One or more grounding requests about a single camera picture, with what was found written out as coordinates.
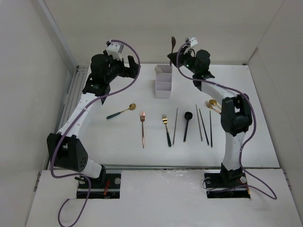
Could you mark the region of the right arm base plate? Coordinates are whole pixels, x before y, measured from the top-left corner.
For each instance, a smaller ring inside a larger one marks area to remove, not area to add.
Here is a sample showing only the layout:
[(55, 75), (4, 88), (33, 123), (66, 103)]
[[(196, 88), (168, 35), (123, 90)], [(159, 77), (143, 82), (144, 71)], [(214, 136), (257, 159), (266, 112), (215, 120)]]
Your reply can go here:
[(235, 175), (223, 171), (204, 172), (203, 188), (206, 190), (208, 199), (250, 199), (245, 173), (240, 170)]

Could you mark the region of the rose gold fork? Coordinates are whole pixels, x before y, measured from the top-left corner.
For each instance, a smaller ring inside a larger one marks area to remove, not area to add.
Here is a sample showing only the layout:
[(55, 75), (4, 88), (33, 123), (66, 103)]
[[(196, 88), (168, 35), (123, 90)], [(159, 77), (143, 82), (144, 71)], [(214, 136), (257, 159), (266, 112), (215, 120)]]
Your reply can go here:
[(143, 145), (143, 148), (145, 146), (145, 143), (144, 143), (144, 121), (145, 121), (145, 113), (143, 111), (140, 112), (140, 121), (141, 121), (141, 124), (142, 124), (142, 145)]

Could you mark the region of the black spoon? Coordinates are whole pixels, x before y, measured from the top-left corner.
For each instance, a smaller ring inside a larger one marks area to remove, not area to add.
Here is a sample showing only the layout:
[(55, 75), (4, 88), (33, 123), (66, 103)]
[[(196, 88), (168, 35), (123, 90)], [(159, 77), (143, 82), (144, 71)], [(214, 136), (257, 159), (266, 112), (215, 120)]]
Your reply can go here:
[(185, 112), (184, 118), (186, 120), (186, 125), (185, 125), (185, 132), (184, 132), (183, 142), (186, 142), (188, 125), (189, 125), (189, 121), (192, 119), (192, 117), (193, 117), (193, 114), (191, 112)]

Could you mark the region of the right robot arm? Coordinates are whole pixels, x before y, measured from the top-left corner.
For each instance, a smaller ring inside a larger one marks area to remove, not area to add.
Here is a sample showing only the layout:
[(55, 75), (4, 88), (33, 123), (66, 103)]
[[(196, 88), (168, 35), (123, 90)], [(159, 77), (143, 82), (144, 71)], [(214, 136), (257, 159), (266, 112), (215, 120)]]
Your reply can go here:
[(241, 155), (246, 132), (255, 124), (255, 115), (246, 94), (215, 82), (210, 72), (210, 54), (199, 50), (195, 55), (186, 47), (179, 52), (168, 54), (172, 64), (186, 67), (193, 73), (192, 80), (196, 88), (219, 101), (222, 106), (221, 126), (225, 131), (225, 154), (218, 173), (205, 174), (208, 189), (233, 188), (241, 184), (245, 173), (241, 164)]

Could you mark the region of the white ceramic spoon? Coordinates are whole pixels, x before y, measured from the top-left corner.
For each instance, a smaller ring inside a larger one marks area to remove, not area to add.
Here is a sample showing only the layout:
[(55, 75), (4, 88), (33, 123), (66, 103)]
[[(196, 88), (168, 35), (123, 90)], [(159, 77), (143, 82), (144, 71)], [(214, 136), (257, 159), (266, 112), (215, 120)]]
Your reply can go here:
[(162, 70), (161, 70), (161, 68), (159, 67), (159, 65), (156, 65), (156, 67), (155, 67), (155, 72), (156, 72), (156, 73), (162, 73)]

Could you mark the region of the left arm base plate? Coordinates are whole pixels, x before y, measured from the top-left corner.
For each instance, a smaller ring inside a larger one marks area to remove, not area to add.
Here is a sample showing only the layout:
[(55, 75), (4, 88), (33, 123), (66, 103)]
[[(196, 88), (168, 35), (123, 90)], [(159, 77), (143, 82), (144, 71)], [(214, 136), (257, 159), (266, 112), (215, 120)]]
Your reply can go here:
[[(77, 199), (85, 199), (88, 194), (89, 183), (83, 176), (74, 177), (78, 181)], [(106, 173), (104, 182), (91, 178), (89, 199), (119, 199), (121, 173)]]

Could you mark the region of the brown wooden spoon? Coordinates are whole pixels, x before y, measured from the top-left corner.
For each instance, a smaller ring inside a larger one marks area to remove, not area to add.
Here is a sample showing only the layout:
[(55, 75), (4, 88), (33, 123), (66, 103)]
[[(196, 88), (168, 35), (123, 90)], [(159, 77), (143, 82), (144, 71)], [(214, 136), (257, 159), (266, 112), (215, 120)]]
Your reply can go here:
[(176, 38), (174, 36), (171, 37), (171, 54), (174, 53), (174, 48), (176, 46)]

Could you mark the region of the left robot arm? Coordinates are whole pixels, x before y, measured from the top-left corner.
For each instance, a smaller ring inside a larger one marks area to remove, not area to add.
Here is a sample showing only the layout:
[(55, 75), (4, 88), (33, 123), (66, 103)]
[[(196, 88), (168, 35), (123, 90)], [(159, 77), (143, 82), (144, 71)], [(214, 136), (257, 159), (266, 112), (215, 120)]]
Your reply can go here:
[(72, 170), (71, 175), (81, 175), (99, 188), (106, 182), (106, 169), (89, 158), (81, 138), (92, 117), (104, 104), (110, 91), (110, 83), (116, 77), (136, 80), (141, 69), (138, 56), (128, 56), (128, 66), (122, 58), (114, 57), (112, 53), (94, 55), (91, 58), (90, 74), (87, 76), (80, 100), (70, 118), (57, 133), (47, 137), (47, 147), (50, 156), (50, 170), (54, 178), (54, 168)]

